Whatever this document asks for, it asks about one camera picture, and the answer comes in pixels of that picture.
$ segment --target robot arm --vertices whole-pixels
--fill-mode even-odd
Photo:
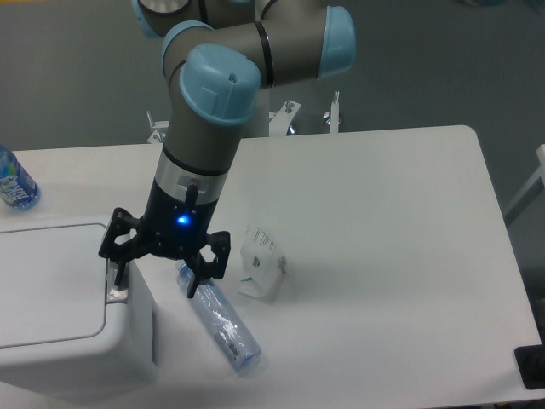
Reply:
[[[320,0],[258,5],[261,21],[252,1],[133,0],[144,31],[166,35],[163,73],[173,109],[144,216],[115,209],[100,248],[118,263],[117,282],[125,263],[145,254],[184,259],[194,273],[189,297],[198,284],[221,279],[229,233],[207,230],[259,89],[353,64],[355,32],[345,9],[322,8]],[[132,229],[132,239],[115,243]],[[212,262],[200,254],[206,245]]]

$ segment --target gray floor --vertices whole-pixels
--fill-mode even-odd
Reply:
[[[473,127],[501,206],[545,143],[545,17],[525,1],[472,8],[449,0],[345,0],[359,56],[343,76],[274,89],[303,104],[301,133],[326,131],[341,91],[343,130]],[[0,141],[13,149],[143,143],[145,112],[170,115],[159,40],[129,1],[0,3]],[[545,297],[545,198],[510,229],[529,292]]]

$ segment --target white box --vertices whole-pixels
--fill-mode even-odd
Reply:
[[[0,381],[57,397],[153,382],[155,302],[140,271],[126,291],[98,256],[107,218],[0,227]]]

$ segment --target blue led light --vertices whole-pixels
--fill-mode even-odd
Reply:
[[[187,226],[191,222],[189,216],[182,216],[178,218],[178,224]]]

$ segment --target plastic water bottle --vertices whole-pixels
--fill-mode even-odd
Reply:
[[[187,294],[192,271],[184,262],[176,263],[176,268],[178,285]],[[235,371],[247,367],[261,355],[261,347],[212,280],[200,285],[195,297],[188,301]]]
[[[40,199],[36,182],[14,153],[0,145],[0,197],[16,210],[29,210]]]

